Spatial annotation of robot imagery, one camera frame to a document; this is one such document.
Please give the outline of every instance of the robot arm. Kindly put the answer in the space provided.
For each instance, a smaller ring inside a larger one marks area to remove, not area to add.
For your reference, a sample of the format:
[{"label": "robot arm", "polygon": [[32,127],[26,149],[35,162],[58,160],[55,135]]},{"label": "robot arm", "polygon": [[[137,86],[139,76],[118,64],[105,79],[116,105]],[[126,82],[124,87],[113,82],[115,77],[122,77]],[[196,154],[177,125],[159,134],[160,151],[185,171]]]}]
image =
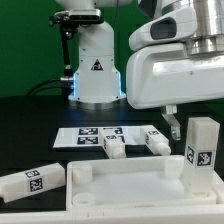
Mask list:
[{"label": "robot arm", "polygon": [[132,0],[56,0],[66,10],[71,9],[94,9],[95,7],[116,7],[118,5],[127,5]]}]

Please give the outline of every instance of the black cable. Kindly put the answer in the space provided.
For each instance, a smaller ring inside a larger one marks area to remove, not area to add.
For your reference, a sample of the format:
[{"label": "black cable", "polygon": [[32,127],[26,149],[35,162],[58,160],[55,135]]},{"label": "black cable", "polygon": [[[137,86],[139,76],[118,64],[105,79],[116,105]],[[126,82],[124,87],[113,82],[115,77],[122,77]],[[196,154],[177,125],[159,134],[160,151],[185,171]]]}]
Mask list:
[{"label": "black cable", "polygon": [[41,91],[45,91],[45,90],[51,90],[51,89],[64,89],[65,87],[63,86],[53,86],[53,87],[44,87],[44,88],[40,88],[37,89],[36,91],[33,92],[33,94],[31,96],[35,96],[37,93],[41,92]]},{"label": "black cable", "polygon": [[119,8],[119,1],[120,1],[120,0],[117,0],[117,3],[116,3],[116,11],[115,11],[114,21],[113,21],[113,25],[112,25],[112,27],[114,27],[114,25],[115,25],[115,23],[116,23],[116,20],[117,20],[118,8]]},{"label": "black cable", "polygon": [[39,88],[42,87],[42,86],[45,86],[45,85],[47,85],[47,84],[51,84],[51,83],[54,83],[54,82],[60,82],[60,81],[61,81],[60,79],[50,79],[50,80],[44,81],[44,82],[42,82],[42,83],[40,83],[40,84],[34,86],[34,87],[33,87],[33,88],[26,94],[26,96],[31,96],[32,93],[33,93],[34,91],[36,91],[37,89],[39,89]]}]

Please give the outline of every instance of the white plastic part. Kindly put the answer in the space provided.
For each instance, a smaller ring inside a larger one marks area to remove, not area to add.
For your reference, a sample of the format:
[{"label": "white plastic part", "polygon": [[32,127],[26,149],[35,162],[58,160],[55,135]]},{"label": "white plastic part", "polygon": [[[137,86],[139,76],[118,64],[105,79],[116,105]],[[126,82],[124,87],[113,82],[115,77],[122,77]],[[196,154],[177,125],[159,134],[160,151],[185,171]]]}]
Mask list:
[{"label": "white plastic part", "polygon": [[183,183],[190,194],[211,191],[219,127],[208,117],[189,119]]},{"label": "white plastic part", "polygon": [[90,193],[81,193],[73,197],[72,203],[74,206],[92,206],[96,204],[96,197]]},{"label": "white plastic part", "polygon": [[4,202],[10,202],[64,185],[65,170],[55,163],[1,177],[0,195]]},{"label": "white plastic part", "polygon": [[141,137],[154,155],[170,155],[169,140],[153,125],[141,126]]},{"label": "white plastic part", "polygon": [[[176,35],[173,38],[153,39],[151,35],[151,27],[165,19],[173,19],[176,22]],[[162,44],[171,41],[182,40],[194,35],[197,31],[197,15],[193,8],[186,7],[167,13],[159,19],[153,20],[137,29],[129,38],[129,45],[133,51],[137,51],[143,47],[155,44]]]},{"label": "white plastic part", "polygon": [[165,161],[165,176],[172,179],[180,179],[183,174],[183,168],[183,156],[170,156]]},{"label": "white plastic part", "polygon": [[110,159],[126,158],[125,144],[112,129],[100,129],[100,143]]},{"label": "white plastic part", "polygon": [[146,47],[127,64],[128,102],[144,109],[223,98],[223,64],[223,55],[188,59],[182,43]]},{"label": "white plastic part", "polygon": [[88,163],[74,165],[72,176],[74,184],[89,184],[92,181],[92,166]]}]

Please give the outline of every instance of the black table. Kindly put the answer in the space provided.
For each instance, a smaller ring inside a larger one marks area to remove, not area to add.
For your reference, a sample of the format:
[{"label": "black table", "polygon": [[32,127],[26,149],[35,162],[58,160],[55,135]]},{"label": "black table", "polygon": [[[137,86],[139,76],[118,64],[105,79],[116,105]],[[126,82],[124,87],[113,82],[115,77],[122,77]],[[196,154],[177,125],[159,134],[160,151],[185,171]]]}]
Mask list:
[{"label": "black table", "polygon": [[[160,109],[135,110],[128,104],[105,111],[70,107],[60,96],[7,97],[0,99],[0,176],[59,162],[66,168],[70,161],[108,159],[101,147],[53,148],[61,127],[103,127],[154,125],[170,140],[172,154],[183,155],[189,117],[209,116],[221,124],[215,169],[224,176],[223,118],[204,103],[178,106],[182,125],[181,141],[173,141],[170,127]],[[126,146],[127,156],[152,156],[143,146]],[[0,213],[65,210],[66,187],[10,203],[0,199]]]}]

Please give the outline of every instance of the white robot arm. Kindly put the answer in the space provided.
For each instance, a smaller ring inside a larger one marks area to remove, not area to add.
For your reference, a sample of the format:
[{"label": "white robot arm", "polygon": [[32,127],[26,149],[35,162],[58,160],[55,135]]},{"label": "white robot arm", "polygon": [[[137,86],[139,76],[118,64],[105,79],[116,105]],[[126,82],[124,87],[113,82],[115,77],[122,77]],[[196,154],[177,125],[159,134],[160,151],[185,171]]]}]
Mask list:
[{"label": "white robot arm", "polygon": [[129,39],[136,53],[127,64],[127,99],[136,109],[165,109],[179,139],[177,104],[224,97],[224,1],[160,0],[160,5],[162,17]]},{"label": "white robot arm", "polygon": [[118,5],[127,5],[132,0],[56,0],[66,10],[71,9],[93,9],[95,7],[116,7]]},{"label": "white robot arm", "polygon": [[85,109],[108,109],[122,103],[126,94],[121,91],[121,75],[114,66],[114,31],[96,7],[117,7],[132,0],[56,1],[66,10],[54,16],[55,23],[64,26],[61,33],[67,39],[74,33],[79,35],[79,68],[73,76],[70,103]]}]

